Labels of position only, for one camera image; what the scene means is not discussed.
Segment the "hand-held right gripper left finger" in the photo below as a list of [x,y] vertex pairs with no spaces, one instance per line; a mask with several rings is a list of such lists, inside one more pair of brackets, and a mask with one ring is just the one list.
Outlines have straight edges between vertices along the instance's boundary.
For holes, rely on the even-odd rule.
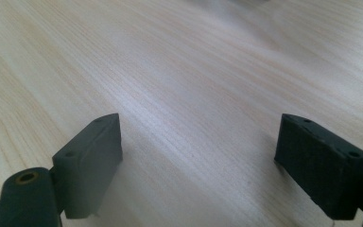
[[93,120],[52,161],[59,209],[72,219],[96,213],[123,161],[119,115]]

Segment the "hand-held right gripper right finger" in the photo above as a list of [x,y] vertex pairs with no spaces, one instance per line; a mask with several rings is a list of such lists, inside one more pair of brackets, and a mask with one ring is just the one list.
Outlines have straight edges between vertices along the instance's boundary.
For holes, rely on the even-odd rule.
[[329,218],[355,217],[362,149],[312,120],[284,113],[274,160]]

